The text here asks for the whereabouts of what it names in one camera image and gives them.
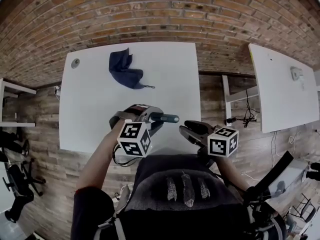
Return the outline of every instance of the blue cloth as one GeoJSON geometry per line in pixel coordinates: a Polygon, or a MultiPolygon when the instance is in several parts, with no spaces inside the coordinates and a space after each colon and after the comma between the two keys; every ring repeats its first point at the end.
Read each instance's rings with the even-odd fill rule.
{"type": "Polygon", "coordinates": [[[129,69],[132,62],[132,54],[129,55],[129,48],[126,50],[111,52],[109,58],[109,72],[121,85],[131,89],[142,89],[144,86],[139,83],[144,76],[141,69],[129,69]]]}

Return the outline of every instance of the black chair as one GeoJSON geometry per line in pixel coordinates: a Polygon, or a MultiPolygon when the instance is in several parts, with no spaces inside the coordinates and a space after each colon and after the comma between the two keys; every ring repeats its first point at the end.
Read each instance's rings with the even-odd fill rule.
{"type": "Polygon", "coordinates": [[[29,185],[32,186],[39,197],[43,195],[42,192],[39,192],[37,190],[35,183],[43,185],[46,183],[46,180],[36,180],[32,178],[32,163],[34,161],[34,159],[31,159],[31,161],[29,162],[28,171],[25,167],[25,165],[28,164],[26,161],[21,163],[21,169],[17,164],[12,165],[7,170],[9,183],[7,183],[4,178],[2,178],[8,191],[10,191],[10,188],[12,188],[12,190],[15,190],[15,192],[19,194],[15,194],[15,200],[13,202],[12,208],[4,213],[5,217],[11,222],[17,222],[21,215],[23,207],[34,200],[34,193],[29,188],[29,185]]]}
{"type": "Polygon", "coordinates": [[[311,203],[311,199],[308,199],[304,194],[302,194],[302,195],[303,195],[303,199],[300,202],[300,204],[297,206],[297,208],[292,206],[292,208],[296,210],[296,214],[291,213],[291,215],[296,216],[298,218],[301,218],[304,220],[304,222],[308,223],[314,218],[315,214],[317,213],[317,209],[311,203]],[[312,207],[312,211],[307,211],[309,206],[312,207]],[[309,213],[307,218],[304,217],[305,213],[309,213]]]}

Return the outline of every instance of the person's arm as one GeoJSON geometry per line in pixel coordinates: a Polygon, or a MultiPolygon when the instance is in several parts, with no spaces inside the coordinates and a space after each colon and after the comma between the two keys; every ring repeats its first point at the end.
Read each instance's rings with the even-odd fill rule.
{"type": "Polygon", "coordinates": [[[226,178],[228,181],[244,191],[250,187],[250,185],[241,177],[240,172],[230,159],[215,157],[214,160],[222,177],[226,178]]]}
{"type": "Polygon", "coordinates": [[[112,160],[113,150],[118,143],[117,137],[124,122],[124,119],[120,119],[96,148],[80,174],[78,182],[76,183],[77,190],[85,187],[102,188],[108,167],[112,160]]]}

